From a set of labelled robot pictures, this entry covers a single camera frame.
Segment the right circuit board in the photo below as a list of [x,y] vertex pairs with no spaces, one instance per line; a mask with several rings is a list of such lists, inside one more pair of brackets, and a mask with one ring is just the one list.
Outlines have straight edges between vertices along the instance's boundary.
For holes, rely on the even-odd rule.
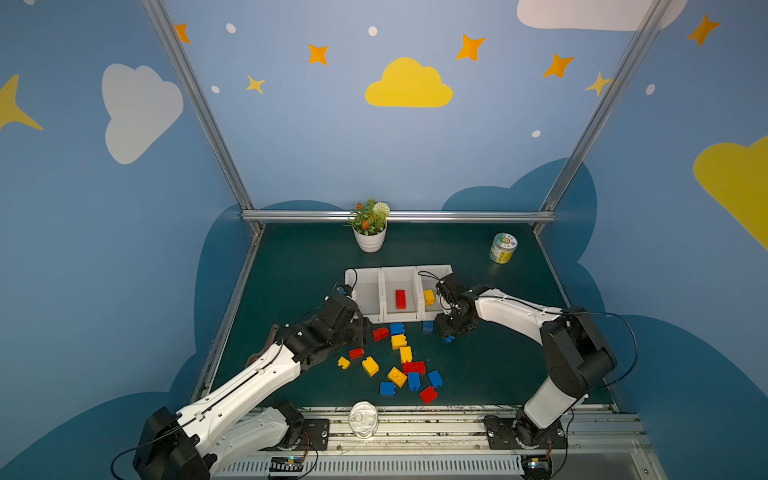
[[552,463],[547,457],[522,456],[521,467],[523,480],[549,480],[552,476]]

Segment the aluminium rail frame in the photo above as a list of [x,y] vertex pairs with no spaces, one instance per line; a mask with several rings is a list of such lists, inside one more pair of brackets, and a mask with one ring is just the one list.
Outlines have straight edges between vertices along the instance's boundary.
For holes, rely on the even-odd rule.
[[[586,405],[562,420],[567,446],[548,450],[491,450],[483,418],[514,418],[506,405],[378,407],[369,439],[348,424],[350,407],[305,407],[304,419],[330,420],[328,448],[264,448],[231,463],[209,479],[522,479],[522,456],[547,457],[552,479],[663,479],[666,473],[634,414]],[[267,475],[272,456],[298,456],[299,477]]]

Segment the brown litter scoop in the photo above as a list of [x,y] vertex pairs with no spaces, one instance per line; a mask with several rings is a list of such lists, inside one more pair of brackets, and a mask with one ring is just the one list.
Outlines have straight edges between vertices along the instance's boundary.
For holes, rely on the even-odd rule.
[[269,330],[269,334],[267,336],[267,339],[265,341],[263,348],[260,351],[253,353],[252,355],[249,356],[246,362],[246,367],[250,367],[257,360],[259,360],[269,350],[269,348],[276,343],[279,333],[280,333],[280,326],[278,324],[273,324]]

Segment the white left bin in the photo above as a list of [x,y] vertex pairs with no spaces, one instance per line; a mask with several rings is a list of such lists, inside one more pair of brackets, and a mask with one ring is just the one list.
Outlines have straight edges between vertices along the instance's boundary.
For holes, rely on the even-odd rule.
[[352,298],[362,314],[373,324],[382,324],[383,298],[379,288],[379,268],[349,268],[344,273],[344,284],[352,287]]

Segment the blue lego bottom left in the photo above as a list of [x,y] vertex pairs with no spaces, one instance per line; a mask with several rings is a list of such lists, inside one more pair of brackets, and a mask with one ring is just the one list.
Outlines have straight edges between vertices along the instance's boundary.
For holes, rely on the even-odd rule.
[[382,396],[394,396],[397,391],[397,386],[393,382],[385,381],[381,382],[379,386],[379,394]]

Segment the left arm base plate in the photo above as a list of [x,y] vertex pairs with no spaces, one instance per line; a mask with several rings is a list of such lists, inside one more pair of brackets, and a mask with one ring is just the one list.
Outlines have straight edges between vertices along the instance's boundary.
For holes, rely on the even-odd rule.
[[328,448],[329,436],[329,419],[304,419],[289,425],[285,436],[278,444],[278,448],[283,450],[314,448],[318,451],[325,451]]

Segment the yellow lego brick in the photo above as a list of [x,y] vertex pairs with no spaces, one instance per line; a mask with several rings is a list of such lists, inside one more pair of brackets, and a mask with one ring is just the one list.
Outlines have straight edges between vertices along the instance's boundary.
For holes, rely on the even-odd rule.
[[435,304],[435,294],[430,289],[425,289],[423,291],[423,297],[424,297],[424,303],[426,306],[434,305]]

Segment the small red lego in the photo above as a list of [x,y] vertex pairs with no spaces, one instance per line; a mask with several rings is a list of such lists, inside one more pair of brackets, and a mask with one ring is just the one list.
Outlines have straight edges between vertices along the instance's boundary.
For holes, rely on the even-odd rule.
[[349,359],[355,360],[361,358],[365,354],[363,348],[356,348],[349,351]]

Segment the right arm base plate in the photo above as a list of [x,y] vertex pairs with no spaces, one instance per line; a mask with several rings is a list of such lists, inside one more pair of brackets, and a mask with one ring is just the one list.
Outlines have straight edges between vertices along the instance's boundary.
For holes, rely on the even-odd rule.
[[547,428],[539,428],[524,418],[487,415],[483,425],[491,450],[548,450],[567,446],[565,427],[560,420]]

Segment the white right bin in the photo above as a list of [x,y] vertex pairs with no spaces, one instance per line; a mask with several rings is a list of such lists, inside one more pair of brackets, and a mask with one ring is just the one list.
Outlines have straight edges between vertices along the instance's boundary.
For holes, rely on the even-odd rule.
[[417,266],[417,273],[422,282],[422,291],[429,290],[435,297],[435,301],[431,305],[424,307],[424,321],[433,321],[439,313],[445,313],[450,309],[449,302],[443,298],[437,283],[452,272],[452,266],[449,264]]

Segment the blue lego bottom middle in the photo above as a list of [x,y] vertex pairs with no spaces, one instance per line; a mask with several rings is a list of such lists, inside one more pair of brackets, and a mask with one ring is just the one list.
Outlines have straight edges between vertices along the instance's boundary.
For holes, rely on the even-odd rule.
[[421,388],[420,374],[418,372],[409,372],[407,378],[409,390],[411,392],[418,392]]

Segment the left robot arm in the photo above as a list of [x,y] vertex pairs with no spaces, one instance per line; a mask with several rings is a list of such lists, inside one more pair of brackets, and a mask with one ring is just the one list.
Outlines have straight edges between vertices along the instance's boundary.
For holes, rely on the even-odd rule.
[[142,479],[209,479],[264,448],[292,448],[303,439],[303,415],[289,402],[252,411],[329,355],[366,344],[372,330],[357,303],[333,293],[313,314],[275,325],[264,349],[218,389],[145,422],[132,466]]

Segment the blue lego near bins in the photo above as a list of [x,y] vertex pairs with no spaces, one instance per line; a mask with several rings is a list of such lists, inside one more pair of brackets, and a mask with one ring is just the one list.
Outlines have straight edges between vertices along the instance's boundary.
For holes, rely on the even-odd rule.
[[392,336],[404,335],[405,325],[403,323],[393,323],[390,325],[390,334]]

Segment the long red lego brick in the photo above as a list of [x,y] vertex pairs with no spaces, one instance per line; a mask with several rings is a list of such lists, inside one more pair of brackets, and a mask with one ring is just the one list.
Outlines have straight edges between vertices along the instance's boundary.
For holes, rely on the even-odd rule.
[[406,292],[404,290],[395,291],[395,308],[405,310],[407,308]]

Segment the green yellow tin can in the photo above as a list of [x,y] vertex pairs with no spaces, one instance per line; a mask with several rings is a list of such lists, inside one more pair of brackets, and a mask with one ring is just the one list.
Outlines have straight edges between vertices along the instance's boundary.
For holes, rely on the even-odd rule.
[[494,236],[489,250],[489,258],[497,264],[507,264],[517,247],[518,241],[513,235],[500,232]]

